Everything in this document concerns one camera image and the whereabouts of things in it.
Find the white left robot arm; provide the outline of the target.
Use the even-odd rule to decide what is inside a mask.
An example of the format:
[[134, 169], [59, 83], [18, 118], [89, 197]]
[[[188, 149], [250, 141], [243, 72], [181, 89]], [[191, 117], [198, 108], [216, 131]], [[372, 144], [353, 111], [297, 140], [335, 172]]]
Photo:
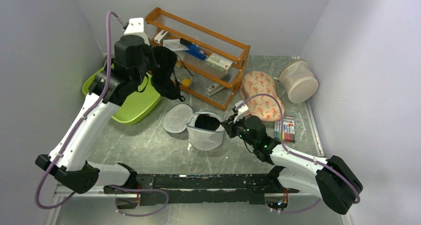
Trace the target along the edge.
[[116, 185], [123, 192], [137, 188], [137, 174], [123, 163], [87, 161], [93, 143], [129, 95], [156, 66], [152, 47], [138, 35], [124, 35], [114, 45], [112, 66], [98, 72], [89, 86], [84, 104], [72, 128], [49, 154], [35, 163], [72, 191], [83, 194], [94, 186]]

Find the black bra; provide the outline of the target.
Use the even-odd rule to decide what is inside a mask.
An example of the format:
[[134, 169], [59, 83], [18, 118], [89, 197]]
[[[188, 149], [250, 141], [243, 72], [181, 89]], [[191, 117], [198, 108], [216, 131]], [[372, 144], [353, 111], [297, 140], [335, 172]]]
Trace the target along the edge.
[[180, 83], [175, 76], [174, 68], [177, 62], [177, 55], [170, 49], [163, 46], [153, 48], [157, 67], [151, 70], [151, 85], [160, 94], [170, 100], [185, 101], [181, 95]]
[[220, 120], [209, 114], [200, 114], [196, 118], [194, 126], [199, 129], [216, 131], [220, 126]]

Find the white mesh laundry bag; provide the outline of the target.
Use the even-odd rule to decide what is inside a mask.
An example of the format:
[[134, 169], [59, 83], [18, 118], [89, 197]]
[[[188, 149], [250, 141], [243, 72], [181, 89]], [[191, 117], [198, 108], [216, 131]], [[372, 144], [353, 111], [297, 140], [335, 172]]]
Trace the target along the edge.
[[[220, 120], [220, 126], [216, 131], [199, 129], [194, 126], [196, 118], [200, 114], [209, 114]], [[163, 118], [163, 127], [166, 132], [179, 134], [183, 131], [188, 132], [189, 143], [198, 150], [213, 150], [219, 147], [223, 142], [225, 129], [221, 125], [223, 118], [209, 111], [194, 112], [192, 107], [180, 103], [170, 108]]]

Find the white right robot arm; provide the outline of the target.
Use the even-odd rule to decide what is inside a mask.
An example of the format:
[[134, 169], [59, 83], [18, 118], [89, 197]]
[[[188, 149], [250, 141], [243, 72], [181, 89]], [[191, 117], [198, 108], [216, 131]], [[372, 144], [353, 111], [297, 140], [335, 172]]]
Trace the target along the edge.
[[270, 137], [256, 116], [235, 120], [232, 115], [221, 125], [230, 138], [239, 137], [250, 145], [257, 159], [280, 170], [268, 178], [273, 192], [287, 188], [309, 193], [341, 215], [360, 202], [363, 185], [339, 156], [310, 156], [292, 149]]

